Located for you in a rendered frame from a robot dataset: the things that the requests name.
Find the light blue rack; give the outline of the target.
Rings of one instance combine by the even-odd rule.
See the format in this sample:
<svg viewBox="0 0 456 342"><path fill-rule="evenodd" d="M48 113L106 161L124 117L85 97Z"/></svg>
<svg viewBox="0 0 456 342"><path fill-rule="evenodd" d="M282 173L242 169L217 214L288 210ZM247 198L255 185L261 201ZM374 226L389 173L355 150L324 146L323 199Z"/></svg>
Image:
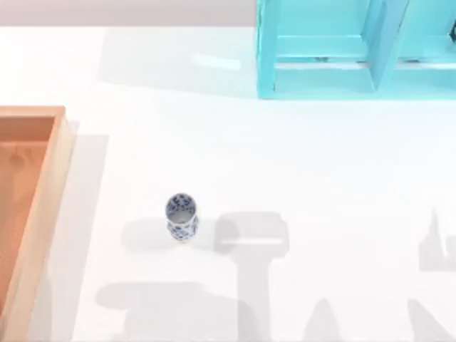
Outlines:
<svg viewBox="0 0 456 342"><path fill-rule="evenodd" d="M456 0L256 0L263 99L456 100Z"/></svg>

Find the blue and white cup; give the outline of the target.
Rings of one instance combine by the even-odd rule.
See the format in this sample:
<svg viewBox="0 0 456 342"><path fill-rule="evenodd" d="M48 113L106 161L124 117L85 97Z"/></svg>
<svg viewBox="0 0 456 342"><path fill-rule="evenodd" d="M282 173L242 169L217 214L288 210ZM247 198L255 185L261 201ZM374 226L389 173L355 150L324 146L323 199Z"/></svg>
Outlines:
<svg viewBox="0 0 456 342"><path fill-rule="evenodd" d="M197 204L187 193L177 193L165 206L167 229L174 239L186 242L196 235L199 225Z"/></svg>

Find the shallow salmon-coloured box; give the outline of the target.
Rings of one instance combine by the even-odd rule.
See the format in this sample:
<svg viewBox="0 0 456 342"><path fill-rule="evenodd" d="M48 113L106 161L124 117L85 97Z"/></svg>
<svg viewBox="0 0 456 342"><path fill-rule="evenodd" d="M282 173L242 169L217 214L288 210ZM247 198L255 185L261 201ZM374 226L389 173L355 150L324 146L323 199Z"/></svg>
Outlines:
<svg viewBox="0 0 456 342"><path fill-rule="evenodd" d="M0 342L26 342L76 139L62 105L0 105Z"/></svg>

